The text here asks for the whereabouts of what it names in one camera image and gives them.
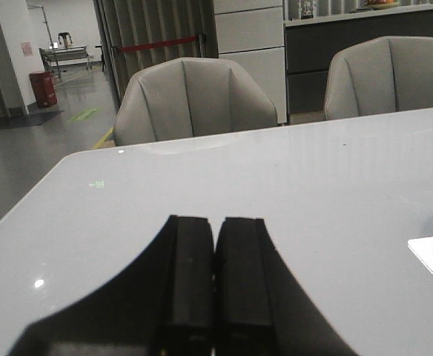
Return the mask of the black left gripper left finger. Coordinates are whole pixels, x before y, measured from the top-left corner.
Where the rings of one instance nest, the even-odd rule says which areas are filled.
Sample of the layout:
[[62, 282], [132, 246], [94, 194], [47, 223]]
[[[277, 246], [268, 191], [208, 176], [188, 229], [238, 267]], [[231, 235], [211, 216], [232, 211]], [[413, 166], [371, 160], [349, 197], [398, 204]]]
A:
[[205, 218], [171, 215], [103, 286], [30, 324], [12, 355], [210, 355], [214, 241]]

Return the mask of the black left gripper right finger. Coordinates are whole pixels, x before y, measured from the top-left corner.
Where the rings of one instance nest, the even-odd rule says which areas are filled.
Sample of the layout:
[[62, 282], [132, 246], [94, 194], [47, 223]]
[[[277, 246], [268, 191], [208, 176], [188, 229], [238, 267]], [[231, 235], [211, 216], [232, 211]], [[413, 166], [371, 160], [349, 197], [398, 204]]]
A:
[[264, 220], [226, 218], [215, 258], [217, 355], [354, 355], [289, 271]]

